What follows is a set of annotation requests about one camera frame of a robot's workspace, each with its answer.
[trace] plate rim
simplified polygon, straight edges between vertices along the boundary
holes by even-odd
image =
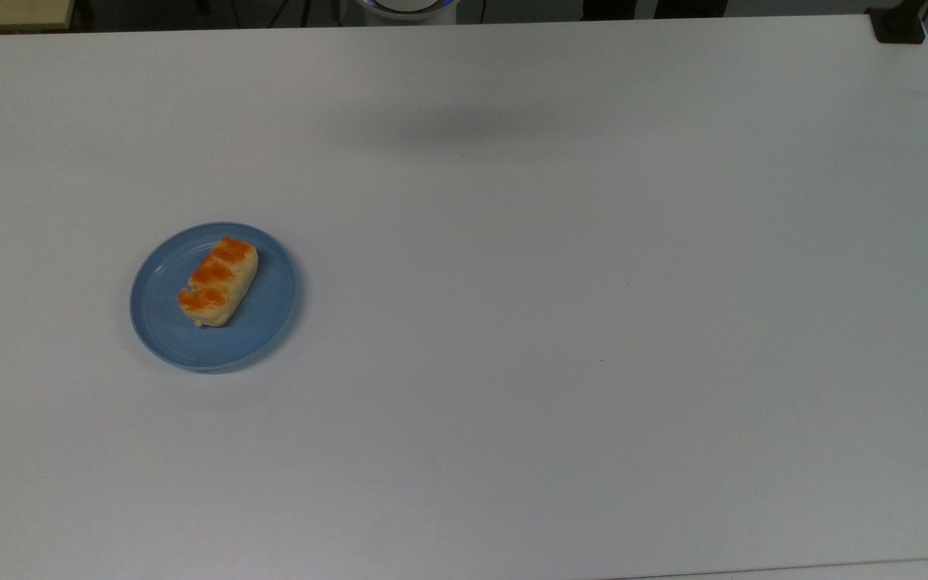
[[[260,234],[264,236],[265,238],[268,238],[270,242],[274,243],[274,246],[279,247],[279,249],[281,250],[281,253],[283,253],[284,257],[287,258],[288,264],[290,264],[295,292],[292,297],[292,303],[290,305],[290,309],[288,309],[288,315],[284,317],[284,320],[281,321],[281,324],[279,328],[277,328],[276,332],[273,333],[272,336],[269,337],[267,341],[264,342],[264,344],[259,346],[259,348],[255,349],[253,352],[250,352],[232,361],[222,362],[220,364],[191,364],[190,366],[190,364],[184,364],[184,363],[168,358],[163,353],[155,349],[154,346],[150,345],[150,342],[148,342],[147,339],[143,336],[143,331],[139,329],[139,323],[136,322],[135,290],[139,286],[139,280],[144,278],[144,276],[147,276],[147,265],[150,263],[152,258],[154,258],[158,252],[160,252],[162,247],[167,245],[167,243],[174,241],[174,239],[181,238],[181,236],[183,235],[190,234],[190,232],[193,232],[198,229],[209,228],[209,227],[226,227],[226,226],[235,226],[235,227],[253,230],[254,232],[257,232],[257,234]],[[156,356],[159,360],[163,360],[165,363],[172,364],[174,367],[184,368],[186,371],[199,371],[199,372],[227,371],[227,370],[233,370],[233,368],[235,367],[246,366],[246,364],[251,363],[251,361],[256,360],[257,358],[259,358],[260,356],[262,356],[263,354],[271,350],[271,347],[274,346],[276,342],[279,341],[279,339],[287,333],[288,327],[292,324],[292,321],[296,316],[296,312],[299,309],[299,299],[300,299],[301,294],[302,294],[302,283],[299,280],[299,271],[298,271],[298,268],[296,267],[296,260],[293,259],[292,253],[288,252],[288,248],[285,247],[284,244],[281,243],[281,241],[279,241],[279,239],[274,238],[273,235],[268,234],[266,231],[258,227],[254,227],[248,224],[243,224],[240,222],[206,222],[206,223],[184,228],[183,230],[176,232],[176,234],[170,235],[169,238],[166,238],[164,239],[164,241],[158,243],[158,245],[155,245],[154,249],[152,249],[151,252],[148,253],[147,256],[145,256],[145,260],[141,262],[141,265],[139,265],[139,270],[136,272],[134,279],[131,281],[131,290],[128,294],[128,316],[131,321],[131,327],[135,331],[136,337],[139,337],[139,341],[141,342],[141,344],[145,346],[145,350],[147,350],[148,352],[151,352],[152,355]]]

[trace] orange glaze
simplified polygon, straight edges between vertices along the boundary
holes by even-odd
[[[210,284],[224,283],[225,280],[231,279],[232,274],[226,265],[220,260],[213,257],[213,254],[206,256],[195,272],[192,272],[192,286],[210,286]]]
[[[235,238],[221,238],[221,241],[217,243],[217,246],[213,248],[213,252],[210,252],[210,254],[220,260],[237,263],[246,260],[246,256],[251,250],[253,250],[253,246],[250,243],[240,242]]]
[[[198,312],[228,304],[228,297],[217,288],[185,289],[177,294],[177,304],[183,305],[189,311]]]

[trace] baked bun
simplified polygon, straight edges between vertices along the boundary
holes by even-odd
[[[177,294],[181,312],[196,326],[224,326],[253,284],[260,257],[248,242],[222,238]]]

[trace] table surface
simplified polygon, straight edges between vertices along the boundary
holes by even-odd
[[[648,580],[928,580],[928,561],[825,565],[783,570],[754,570],[691,576],[658,576]]]
[[[199,375],[141,261],[273,234]],[[0,37],[0,579],[928,558],[928,41],[865,16]]]

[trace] blue plate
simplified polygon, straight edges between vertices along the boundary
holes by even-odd
[[[178,307],[177,293],[226,235],[257,247],[257,276],[227,324],[196,327]],[[145,259],[131,286],[131,323],[145,348],[167,363],[220,371],[248,363],[272,346],[288,328],[298,301],[296,268],[279,241],[243,224],[203,224],[174,235]]]

